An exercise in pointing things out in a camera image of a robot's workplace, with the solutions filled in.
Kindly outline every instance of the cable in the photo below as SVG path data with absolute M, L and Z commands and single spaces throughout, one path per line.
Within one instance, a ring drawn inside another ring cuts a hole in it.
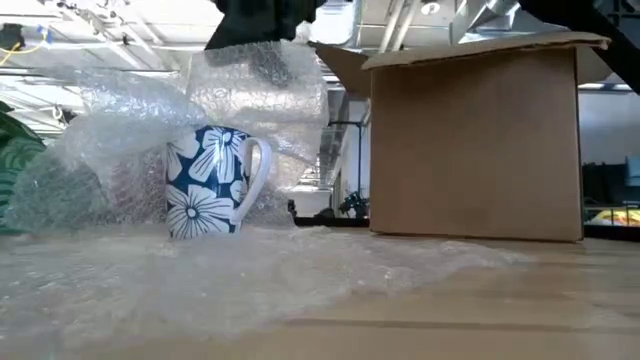
M 11 50 L 5 50 L 3 48 L 0 48 L 0 52 L 3 52 L 5 54 L 7 54 L 4 59 L 2 59 L 2 61 L 0 61 L 0 66 L 4 65 L 11 56 L 13 55 L 26 55 L 26 54 L 31 54 L 34 53 L 38 50 L 40 50 L 44 44 L 46 44 L 48 42 L 47 36 L 48 36 L 48 31 L 43 31 L 42 32 L 42 41 L 40 42 L 40 44 L 38 44 L 36 47 L 34 47 L 33 49 L 29 49 L 29 50 L 16 50 L 20 47 L 20 43 L 16 43 L 15 45 L 13 45 L 13 48 Z
M 64 120 L 64 113 L 57 105 L 53 107 L 53 118 L 58 121 Z
M 9 58 L 11 57 L 11 55 L 13 55 L 15 53 L 15 50 L 17 48 L 20 47 L 20 43 L 16 43 L 15 45 L 13 45 L 13 48 L 11 49 L 11 51 L 8 52 L 8 54 L 4 57 L 4 59 L 2 59 L 2 61 L 0 61 L 0 66 L 4 65 Z

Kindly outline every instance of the bubble wrap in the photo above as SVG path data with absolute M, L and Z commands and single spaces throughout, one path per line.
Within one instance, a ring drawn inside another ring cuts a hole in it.
M 308 47 L 261 43 L 195 55 L 175 81 L 186 94 L 119 71 L 41 72 L 78 85 L 87 114 L 21 174 L 7 225 L 42 233 L 163 222 L 166 144 L 219 125 L 263 138 L 274 151 L 268 184 L 244 223 L 293 226 L 282 189 L 315 163 L 328 123 L 326 84 Z
M 0 245 L 0 358 L 35 345 L 42 355 L 106 340 L 235 337 L 356 291 L 395 295 L 463 268 L 532 261 L 324 228 L 171 243 L 155 225 L 48 240 Z

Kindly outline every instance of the box flap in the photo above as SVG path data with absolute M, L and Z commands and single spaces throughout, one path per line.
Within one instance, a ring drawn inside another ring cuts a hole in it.
M 600 35 L 571 31 L 512 36 L 500 39 L 469 42 L 454 46 L 429 47 L 379 54 L 367 60 L 362 66 L 362 69 L 370 70 L 389 66 L 417 65 L 437 60 L 478 56 L 497 51 L 538 50 L 562 47 L 592 47 L 606 49 L 609 41 L 610 40 L 608 38 Z M 580 55 L 584 55 L 585 53 L 588 52 L 581 51 Z M 595 54 L 593 54 L 593 57 L 588 59 L 587 63 L 591 63 L 594 60 L 594 57 Z M 595 66 L 595 68 L 602 71 L 602 66 Z M 593 78 L 593 76 L 587 76 L 588 74 L 586 73 L 583 75 L 584 77 Z
M 578 46 L 578 85 L 604 81 L 613 71 L 604 60 L 587 46 Z
M 362 65 L 369 56 L 321 43 L 310 42 L 309 45 L 316 49 L 318 57 L 340 79 L 348 92 L 363 97 L 371 95 L 371 77 L 368 72 L 362 71 Z

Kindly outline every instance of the cardboard box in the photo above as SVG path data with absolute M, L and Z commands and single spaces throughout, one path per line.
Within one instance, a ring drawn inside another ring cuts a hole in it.
M 558 32 L 368 58 L 315 44 L 371 99 L 371 230 L 582 239 L 577 85 L 611 71 Z

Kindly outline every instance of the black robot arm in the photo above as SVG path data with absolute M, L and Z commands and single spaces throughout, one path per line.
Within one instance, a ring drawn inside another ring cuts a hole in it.
M 211 0 L 225 14 L 206 50 L 264 41 L 293 40 L 303 21 L 313 22 L 327 0 Z
M 520 6 L 540 21 L 611 39 L 608 50 L 596 50 L 636 93 L 640 94 L 640 49 L 602 15 L 591 0 L 520 0 Z

